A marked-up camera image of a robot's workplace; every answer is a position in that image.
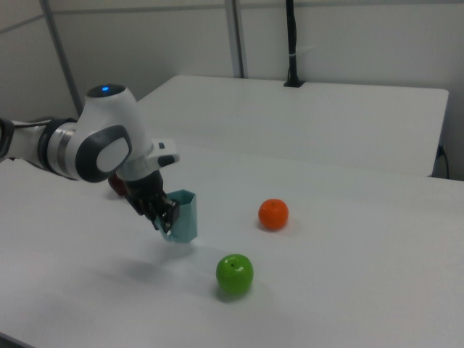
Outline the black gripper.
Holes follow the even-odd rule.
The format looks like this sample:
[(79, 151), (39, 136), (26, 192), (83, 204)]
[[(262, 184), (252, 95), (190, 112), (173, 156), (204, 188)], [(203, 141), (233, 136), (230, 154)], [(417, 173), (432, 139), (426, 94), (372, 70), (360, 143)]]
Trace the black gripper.
[(134, 210), (147, 217), (156, 231), (160, 229), (157, 222), (160, 216), (163, 232), (169, 233), (180, 216), (180, 202), (166, 197), (160, 171), (155, 170), (144, 178), (123, 183), (127, 191), (125, 197)]

